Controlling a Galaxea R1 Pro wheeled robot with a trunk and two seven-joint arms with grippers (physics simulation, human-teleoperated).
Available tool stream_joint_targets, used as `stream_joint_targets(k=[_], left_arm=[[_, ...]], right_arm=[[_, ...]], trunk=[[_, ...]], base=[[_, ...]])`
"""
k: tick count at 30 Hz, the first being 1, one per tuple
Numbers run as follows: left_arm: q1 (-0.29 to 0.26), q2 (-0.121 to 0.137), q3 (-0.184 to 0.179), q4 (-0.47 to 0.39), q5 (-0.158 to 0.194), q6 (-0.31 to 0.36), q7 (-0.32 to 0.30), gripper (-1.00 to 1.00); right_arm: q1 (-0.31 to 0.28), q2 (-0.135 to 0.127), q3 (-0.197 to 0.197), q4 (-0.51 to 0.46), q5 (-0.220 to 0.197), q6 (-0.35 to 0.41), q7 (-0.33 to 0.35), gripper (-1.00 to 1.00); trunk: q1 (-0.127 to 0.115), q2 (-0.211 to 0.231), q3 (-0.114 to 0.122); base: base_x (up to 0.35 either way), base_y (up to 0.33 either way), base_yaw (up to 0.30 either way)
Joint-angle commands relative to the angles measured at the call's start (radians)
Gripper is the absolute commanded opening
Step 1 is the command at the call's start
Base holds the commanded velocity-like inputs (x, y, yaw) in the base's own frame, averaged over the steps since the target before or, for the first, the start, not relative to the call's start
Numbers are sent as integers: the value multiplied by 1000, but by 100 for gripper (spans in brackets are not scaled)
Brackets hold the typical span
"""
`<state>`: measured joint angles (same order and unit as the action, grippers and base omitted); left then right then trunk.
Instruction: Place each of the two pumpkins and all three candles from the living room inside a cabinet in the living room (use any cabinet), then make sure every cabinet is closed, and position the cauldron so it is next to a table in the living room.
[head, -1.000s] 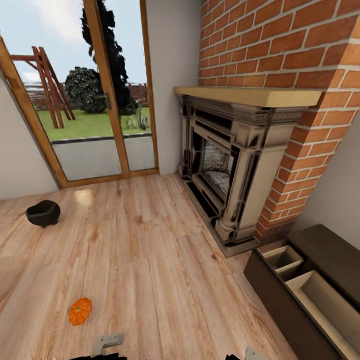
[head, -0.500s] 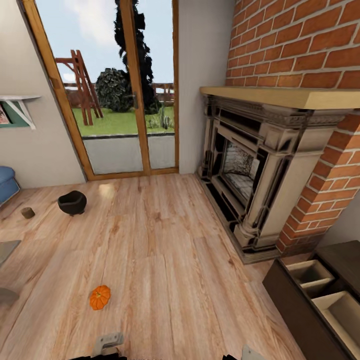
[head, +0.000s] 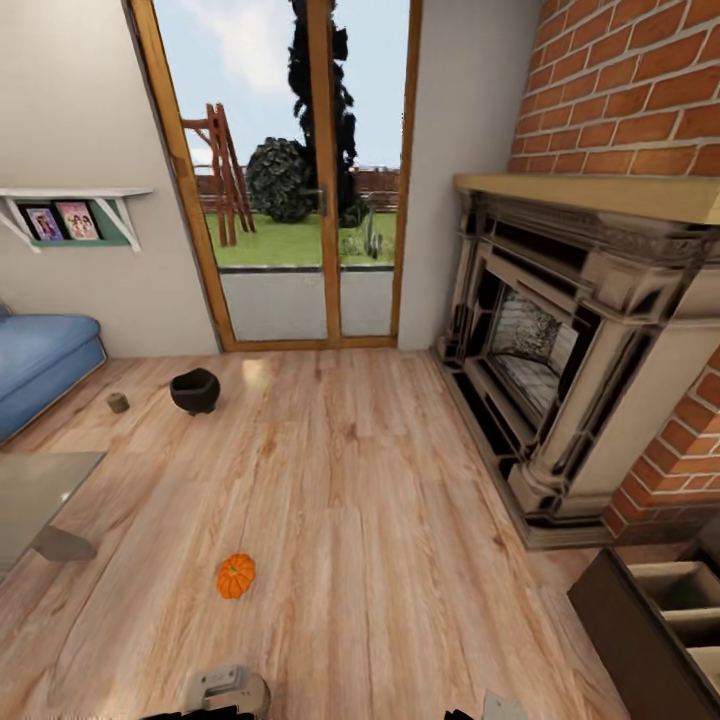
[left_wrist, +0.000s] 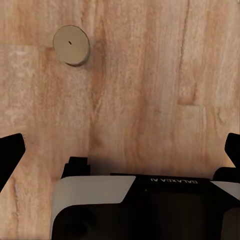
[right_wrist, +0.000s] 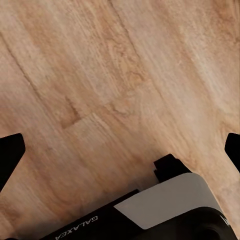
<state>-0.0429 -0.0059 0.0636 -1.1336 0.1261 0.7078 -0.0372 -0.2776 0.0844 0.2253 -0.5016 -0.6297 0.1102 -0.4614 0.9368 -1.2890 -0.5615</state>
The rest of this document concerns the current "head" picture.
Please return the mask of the pumpkin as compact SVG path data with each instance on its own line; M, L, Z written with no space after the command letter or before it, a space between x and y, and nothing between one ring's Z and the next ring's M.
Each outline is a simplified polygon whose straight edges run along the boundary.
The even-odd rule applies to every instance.
M255 580L255 562L246 553L234 554L219 571L217 589L224 599L238 599Z

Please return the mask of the cauldron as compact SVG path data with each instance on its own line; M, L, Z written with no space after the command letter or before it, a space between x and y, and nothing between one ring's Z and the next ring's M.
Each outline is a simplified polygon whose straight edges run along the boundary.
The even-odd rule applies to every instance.
M189 415L210 413L219 397L219 380L207 369L195 369L175 377L170 385L173 401Z

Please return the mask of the pillar candle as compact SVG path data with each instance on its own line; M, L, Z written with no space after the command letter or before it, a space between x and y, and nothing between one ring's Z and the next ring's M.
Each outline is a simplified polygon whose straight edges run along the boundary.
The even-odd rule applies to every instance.
M258 672L249 673L249 684L245 689L231 693L230 704L237 706L237 713L253 713L254 720L265 720L270 703L269 686Z
M110 395L107 398L107 402L115 414L122 414L131 408L131 404L123 392Z

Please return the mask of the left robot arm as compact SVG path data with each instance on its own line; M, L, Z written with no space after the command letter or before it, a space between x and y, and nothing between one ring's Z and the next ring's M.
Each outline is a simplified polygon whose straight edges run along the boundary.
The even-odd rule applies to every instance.
M159 713L137 720L254 720L253 713L237 713L237 706L230 705L220 709L211 709L209 697L232 693L245 689L249 684L249 672L243 665L229 665L211 669L193 676L191 688L185 704L185 715L178 713Z

